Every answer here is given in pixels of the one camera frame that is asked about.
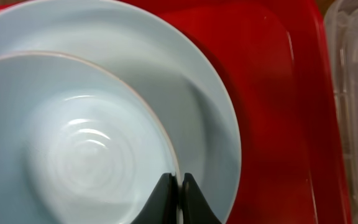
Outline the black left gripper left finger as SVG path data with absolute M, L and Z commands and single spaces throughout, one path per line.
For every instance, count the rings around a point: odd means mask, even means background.
M 177 179 L 171 173 L 164 173 L 131 224 L 177 224 L 177 208 Z

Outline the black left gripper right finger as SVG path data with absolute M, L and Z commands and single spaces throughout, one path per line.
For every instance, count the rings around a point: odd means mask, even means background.
M 182 183 L 181 210 L 184 224 L 221 224 L 190 173 L 185 173 Z

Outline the light blue bowl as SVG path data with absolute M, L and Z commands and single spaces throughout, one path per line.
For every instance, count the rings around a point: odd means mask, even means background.
M 168 134 L 118 77 L 53 52 L 0 56 L 0 223 L 130 223 L 163 174 Z

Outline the light blue plate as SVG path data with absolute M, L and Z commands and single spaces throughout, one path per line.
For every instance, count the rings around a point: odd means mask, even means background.
M 232 101 L 210 61 L 161 18 L 120 1 L 27 1 L 0 12 L 0 55 L 47 50 L 93 62 L 152 107 L 180 170 L 226 222 L 241 173 Z

